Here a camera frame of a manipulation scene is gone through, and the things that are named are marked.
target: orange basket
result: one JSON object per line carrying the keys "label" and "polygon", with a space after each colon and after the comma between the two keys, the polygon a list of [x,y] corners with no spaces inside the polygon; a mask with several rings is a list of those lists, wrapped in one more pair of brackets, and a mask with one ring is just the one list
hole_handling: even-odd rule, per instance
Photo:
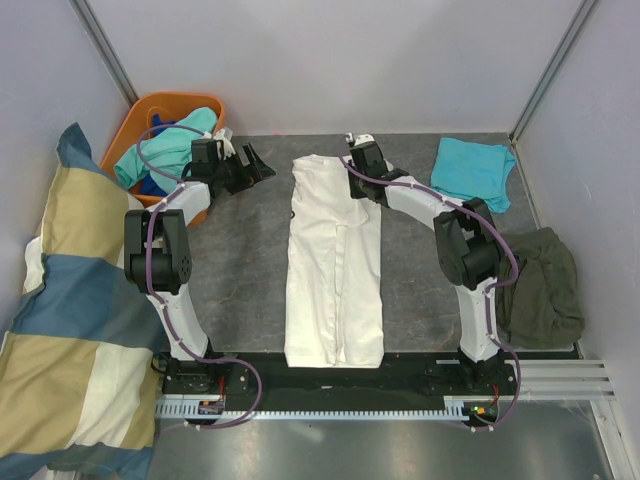
{"label": "orange basket", "polygon": [[[222,102],[212,95],[181,93],[181,92],[157,92],[142,97],[138,100],[124,119],[120,130],[116,133],[109,150],[100,163],[100,168],[112,177],[116,178],[113,167],[122,155],[138,141],[138,137],[147,128],[151,127],[151,119],[157,113],[164,121],[182,120],[193,110],[200,107],[209,107],[216,112],[218,122],[214,132],[224,126],[225,111]],[[142,205],[149,207],[155,205],[162,197],[152,195],[140,195],[140,183],[131,187],[129,191]],[[207,211],[203,210],[194,217],[189,226],[199,225],[207,218]]]}

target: white wall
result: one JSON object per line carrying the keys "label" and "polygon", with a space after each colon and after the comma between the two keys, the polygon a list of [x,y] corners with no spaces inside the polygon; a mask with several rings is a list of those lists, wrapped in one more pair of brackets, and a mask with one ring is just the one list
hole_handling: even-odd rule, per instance
{"label": "white wall", "polygon": [[20,298],[24,247],[42,217],[60,133],[78,121],[99,161],[127,105],[67,0],[0,9],[1,332]]}
{"label": "white wall", "polygon": [[640,451],[640,3],[603,1],[519,145],[543,223],[578,262],[584,345]]}
{"label": "white wall", "polygon": [[238,133],[510,130],[579,0],[90,0],[139,94]]}

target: turquoise cloth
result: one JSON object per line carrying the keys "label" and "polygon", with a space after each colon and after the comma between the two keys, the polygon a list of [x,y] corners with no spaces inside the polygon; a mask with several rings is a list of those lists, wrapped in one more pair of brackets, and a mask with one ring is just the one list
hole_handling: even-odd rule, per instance
{"label": "turquoise cloth", "polygon": [[[186,125],[203,132],[212,132],[217,122],[216,113],[208,107],[202,107],[191,112],[177,125]],[[180,177],[184,166],[191,161],[191,141],[196,138],[199,138],[199,135],[195,132],[182,128],[167,128],[160,135],[142,142],[142,154],[154,167],[158,167],[170,175]],[[149,169],[138,157],[135,145],[132,145],[118,160],[113,170],[120,185],[127,190],[149,175]],[[171,192],[176,188],[177,182],[175,180],[159,173],[151,172],[151,178],[165,192]]]}
{"label": "turquoise cloth", "polygon": [[492,212],[504,213],[511,206],[507,177],[515,164],[508,147],[445,137],[438,147],[431,188],[463,200],[481,198]]}

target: gray table surface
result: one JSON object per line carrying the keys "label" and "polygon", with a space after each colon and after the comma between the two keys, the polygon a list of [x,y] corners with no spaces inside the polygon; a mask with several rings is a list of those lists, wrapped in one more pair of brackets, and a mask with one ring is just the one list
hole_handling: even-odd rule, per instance
{"label": "gray table surface", "polygon": [[[385,158],[429,185],[443,135],[376,135]],[[507,145],[506,134],[454,134]],[[209,217],[189,229],[193,305],[217,351],[283,351],[292,161],[346,154],[340,135],[236,137],[251,142],[276,177],[235,196],[223,193]],[[512,202],[494,220],[502,232],[535,229],[520,173],[507,182]],[[396,211],[382,211],[381,295],[386,351],[455,350],[460,316],[453,286],[440,271],[433,232]]]}

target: pillow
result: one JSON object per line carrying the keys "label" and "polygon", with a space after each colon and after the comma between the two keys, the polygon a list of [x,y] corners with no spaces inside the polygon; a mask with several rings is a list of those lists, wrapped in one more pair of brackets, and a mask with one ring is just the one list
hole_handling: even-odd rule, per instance
{"label": "pillow", "polygon": [[144,479],[158,381],[150,360],[165,337],[123,272],[124,215],[142,205],[93,163],[78,124],[57,152],[0,353],[0,478],[28,479],[46,465]]}

